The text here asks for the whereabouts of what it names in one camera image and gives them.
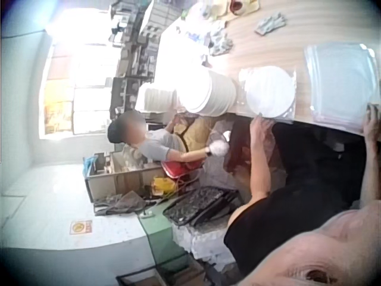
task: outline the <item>stack of white plates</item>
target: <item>stack of white plates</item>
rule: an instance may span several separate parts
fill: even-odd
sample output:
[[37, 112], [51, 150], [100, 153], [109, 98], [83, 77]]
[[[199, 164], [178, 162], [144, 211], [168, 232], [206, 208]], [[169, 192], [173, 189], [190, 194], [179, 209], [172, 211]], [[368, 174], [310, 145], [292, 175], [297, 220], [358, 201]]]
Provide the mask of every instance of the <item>stack of white plates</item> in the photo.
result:
[[295, 100], [293, 79], [275, 66], [251, 70], [246, 78], [245, 92], [250, 109], [267, 118], [281, 116]]
[[236, 88], [229, 77], [199, 67], [182, 77], [177, 94], [188, 112], [216, 117], [233, 105]]
[[172, 109], [174, 89], [157, 83], [144, 83], [139, 88], [135, 109], [140, 112], [163, 113]]

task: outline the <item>bright window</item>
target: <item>bright window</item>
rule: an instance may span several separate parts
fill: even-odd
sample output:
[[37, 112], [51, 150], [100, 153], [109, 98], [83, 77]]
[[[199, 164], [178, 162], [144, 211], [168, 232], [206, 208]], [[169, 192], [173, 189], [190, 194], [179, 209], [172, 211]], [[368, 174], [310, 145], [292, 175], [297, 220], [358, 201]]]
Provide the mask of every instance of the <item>bright window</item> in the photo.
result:
[[108, 42], [109, 15], [94, 9], [66, 10], [47, 31], [53, 46], [41, 92], [43, 134], [105, 132], [120, 58], [120, 49]]

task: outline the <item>hand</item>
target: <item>hand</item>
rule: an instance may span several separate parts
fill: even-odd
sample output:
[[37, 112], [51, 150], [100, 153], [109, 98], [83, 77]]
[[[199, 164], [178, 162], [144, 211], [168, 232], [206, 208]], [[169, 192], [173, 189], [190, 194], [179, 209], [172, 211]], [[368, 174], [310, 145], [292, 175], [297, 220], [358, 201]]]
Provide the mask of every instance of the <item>hand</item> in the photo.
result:
[[363, 127], [366, 146], [374, 148], [375, 151], [380, 136], [379, 109], [376, 105], [368, 104]]
[[229, 145], [225, 141], [216, 140], [209, 145], [209, 150], [213, 156], [223, 157], [229, 151]]
[[174, 124], [183, 124], [183, 122], [185, 121], [184, 119], [184, 114], [181, 114], [181, 113], [177, 113], [173, 116], [173, 119], [172, 119], [172, 122]]
[[251, 147], [263, 143], [266, 132], [273, 126], [270, 119], [263, 119], [262, 114], [257, 115], [250, 124], [250, 145]]

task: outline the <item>work glove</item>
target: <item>work glove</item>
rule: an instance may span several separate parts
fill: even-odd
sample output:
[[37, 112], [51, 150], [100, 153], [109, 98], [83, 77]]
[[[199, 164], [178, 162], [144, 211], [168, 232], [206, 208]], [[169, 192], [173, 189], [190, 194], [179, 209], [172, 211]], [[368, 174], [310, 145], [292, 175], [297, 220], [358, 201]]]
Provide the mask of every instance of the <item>work glove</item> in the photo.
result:
[[229, 145], [223, 140], [216, 140], [209, 145], [210, 153], [213, 156], [223, 157], [229, 150]]

